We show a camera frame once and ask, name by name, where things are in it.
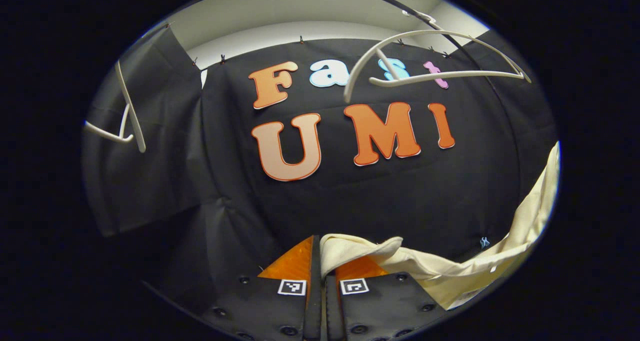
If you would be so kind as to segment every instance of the white wall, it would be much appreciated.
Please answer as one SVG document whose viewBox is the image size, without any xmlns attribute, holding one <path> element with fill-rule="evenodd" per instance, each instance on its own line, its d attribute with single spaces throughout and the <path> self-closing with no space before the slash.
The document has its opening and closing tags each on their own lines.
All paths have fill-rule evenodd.
<svg viewBox="0 0 640 341">
<path fill-rule="evenodd" d="M 482 24 L 482 22 L 445 1 L 435 6 L 435 8 L 429 12 L 429 16 L 434 18 L 436 25 L 443 30 L 459 32 L 460 34 L 469 35 L 472 38 L 477 38 L 489 30 L 489 27 Z M 432 30 L 432 28 L 426 24 L 422 24 L 418 27 L 418 30 Z M 463 46 L 470 42 L 468 38 L 459 36 L 452 37 Z M 440 34 L 414 36 L 414 40 L 418 42 L 421 47 L 425 47 L 426 49 L 433 47 L 437 52 L 451 54 L 457 49 L 454 44 Z"/>
<path fill-rule="evenodd" d="M 220 62 L 220 55 L 230 59 L 249 51 L 263 49 L 274 45 L 293 43 L 300 40 L 321 39 L 369 39 L 384 40 L 390 36 L 402 32 L 395 29 L 386 29 L 366 24 L 334 21 L 300 21 L 270 24 L 268 26 L 245 29 L 244 31 L 231 33 L 199 45 L 187 51 L 192 60 L 200 69 L 204 69 Z M 419 46 L 409 38 L 403 43 Z M 202 84 L 207 72 L 202 72 Z"/>
<path fill-rule="evenodd" d="M 436 19 L 436 24 L 447 31 L 460 32 L 472 37 L 482 35 L 488 28 L 474 19 L 470 15 L 457 9 L 446 2 L 441 2 L 430 13 Z M 431 27 L 421 23 L 416 30 L 432 30 Z M 200 69 L 205 69 L 210 65 L 220 62 L 220 55 L 230 59 L 246 52 L 263 49 L 274 45 L 292 43 L 300 40 L 321 40 L 321 39 L 368 39 L 384 40 L 390 36 L 401 34 L 396 29 L 380 28 L 366 24 L 337 21 L 299 21 L 270 24 L 243 31 L 231 33 L 230 35 L 216 38 L 187 51 L 192 60 Z M 454 37 L 464 45 L 469 42 L 466 38 Z M 455 45 L 446 40 L 442 35 L 419 35 L 413 38 L 403 38 L 403 43 L 407 45 L 423 47 L 428 49 L 433 47 L 438 52 L 452 53 L 456 50 Z M 207 72 L 201 73 L 202 85 L 207 77 Z"/>
</svg>

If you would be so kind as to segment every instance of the letter m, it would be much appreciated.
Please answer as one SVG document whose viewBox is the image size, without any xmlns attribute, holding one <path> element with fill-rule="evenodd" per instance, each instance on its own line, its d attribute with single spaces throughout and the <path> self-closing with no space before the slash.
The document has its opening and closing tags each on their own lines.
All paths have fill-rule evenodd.
<svg viewBox="0 0 640 341">
<path fill-rule="evenodd" d="M 389 104 L 386 114 L 386 122 L 367 104 L 352 104 L 344 109 L 344 114 L 351 118 L 356 131 L 358 141 L 358 154 L 353 161 L 358 166 L 366 166 L 377 163 L 380 158 L 373 151 L 371 141 L 382 152 L 385 159 L 390 159 L 394 151 L 397 138 L 395 155 L 409 157 L 420 154 L 420 145 L 416 143 L 416 136 L 409 118 L 411 106 L 405 102 L 393 102 Z"/>
</svg>

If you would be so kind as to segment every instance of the blue clip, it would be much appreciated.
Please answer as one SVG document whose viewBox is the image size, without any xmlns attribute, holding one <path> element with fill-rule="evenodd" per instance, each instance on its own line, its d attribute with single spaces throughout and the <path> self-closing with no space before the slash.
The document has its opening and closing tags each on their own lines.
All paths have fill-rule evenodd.
<svg viewBox="0 0 640 341">
<path fill-rule="evenodd" d="M 482 247 L 482 249 L 489 246 L 489 240 L 487 240 L 487 237 L 482 237 L 482 239 L 480 239 L 480 246 Z"/>
</svg>

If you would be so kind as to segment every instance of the screw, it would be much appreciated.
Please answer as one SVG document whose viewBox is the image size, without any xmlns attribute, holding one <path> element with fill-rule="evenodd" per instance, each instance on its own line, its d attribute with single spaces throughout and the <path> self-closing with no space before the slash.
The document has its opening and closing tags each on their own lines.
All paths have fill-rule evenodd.
<svg viewBox="0 0 640 341">
<path fill-rule="evenodd" d="M 224 311 L 224 309 L 221 309 L 220 307 L 214 307 L 211 311 L 213 311 L 214 314 L 220 317 L 227 316 L 227 312 Z"/>
<path fill-rule="evenodd" d="M 357 325 L 353 328 L 351 328 L 351 333 L 352 334 L 364 334 L 365 332 L 367 332 L 368 328 L 365 325 Z"/>
<path fill-rule="evenodd" d="M 403 329 L 402 331 L 400 331 L 400 332 L 396 333 L 396 334 L 395 334 L 395 337 L 400 337 L 400 336 L 402 336 L 402 335 L 409 334 L 409 332 L 411 332 L 411 330 L 410 330 L 410 329 Z"/>
<path fill-rule="evenodd" d="M 254 341 L 254 337 L 252 335 L 244 333 L 244 332 L 238 332 L 238 336 L 244 337 L 247 340 Z"/>
<path fill-rule="evenodd" d="M 282 327 L 280 329 L 280 332 L 282 332 L 282 334 L 285 334 L 286 336 L 295 336 L 298 334 L 298 330 L 291 326 Z"/>
</svg>

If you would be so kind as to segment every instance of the plastic hanger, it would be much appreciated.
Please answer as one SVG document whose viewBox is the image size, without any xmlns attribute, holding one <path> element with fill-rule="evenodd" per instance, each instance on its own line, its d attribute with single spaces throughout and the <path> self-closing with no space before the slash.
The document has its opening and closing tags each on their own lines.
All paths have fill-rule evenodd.
<svg viewBox="0 0 640 341">
<path fill-rule="evenodd" d="M 115 141 L 117 143 L 129 143 L 134 139 L 134 135 L 130 134 L 126 138 L 124 135 L 124 126 L 127 122 L 127 116 L 130 116 L 131 124 L 133 126 L 133 133 L 135 134 L 135 141 L 137 142 L 137 149 L 144 153 L 147 151 L 147 145 L 145 144 L 145 139 L 142 136 L 142 129 L 140 128 L 140 123 L 138 122 L 138 117 L 136 116 L 136 111 L 133 108 L 133 103 L 131 102 L 131 97 L 129 96 L 129 91 L 127 90 L 127 86 L 124 83 L 124 78 L 122 77 L 122 70 L 120 66 L 120 60 L 116 62 L 115 65 L 116 76 L 118 77 L 118 83 L 120 85 L 120 89 L 122 90 L 122 95 L 124 95 L 124 100 L 126 101 L 126 106 L 124 108 L 124 113 L 122 114 L 122 121 L 120 122 L 119 134 L 113 134 L 111 132 L 107 132 L 100 127 L 96 127 L 93 124 L 90 124 L 87 120 L 84 122 L 84 129 L 86 131 L 92 132 L 94 134 L 98 134 L 105 139 Z"/>
<path fill-rule="evenodd" d="M 418 76 L 409 76 L 409 77 L 400 79 L 400 77 L 398 77 L 393 67 L 391 66 L 391 63 L 387 59 L 387 56 L 385 56 L 384 52 L 382 52 L 381 48 L 393 43 L 394 40 L 397 40 L 398 38 L 407 38 L 411 36 L 424 35 L 424 34 L 442 34 L 442 35 L 458 36 L 460 38 L 472 40 L 480 45 L 483 45 L 484 47 L 489 48 L 490 50 L 493 50 L 494 52 L 497 52 L 510 65 L 510 67 L 514 70 L 514 73 L 491 71 L 491 70 L 462 70 L 462 71 L 421 74 Z M 505 54 L 500 52 L 500 50 L 487 44 L 486 42 L 480 41 L 477 38 L 473 38 L 469 35 L 464 35 L 462 33 L 453 32 L 453 31 L 445 31 L 439 28 L 438 29 L 420 29 L 418 31 L 404 32 L 404 33 L 400 33 L 398 35 L 394 35 L 389 38 L 386 38 L 378 42 L 373 47 L 371 47 L 367 52 L 365 52 L 362 55 L 362 57 L 360 57 L 360 59 L 356 62 L 355 66 L 353 66 L 353 69 L 350 72 L 349 81 L 347 82 L 347 85 L 344 88 L 343 96 L 344 96 L 344 101 L 347 104 L 350 104 L 351 102 L 356 79 L 358 78 L 360 72 L 364 68 L 364 65 L 373 56 L 373 54 L 377 54 L 377 56 L 382 60 L 384 65 L 386 65 L 391 76 L 393 76 L 393 80 L 391 81 L 383 80 L 375 77 L 370 77 L 368 79 L 368 81 L 371 84 L 374 84 L 376 86 L 382 86 L 383 88 L 395 88 L 397 86 L 414 84 L 416 82 L 431 81 L 435 79 L 453 79 L 455 77 L 477 77 L 477 76 L 512 77 L 515 79 L 525 80 L 528 83 L 531 83 L 531 79 L 527 76 L 527 74 L 522 70 L 520 66 L 516 65 L 516 63 L 512 59 L 510 59 Z"/>
</svg>

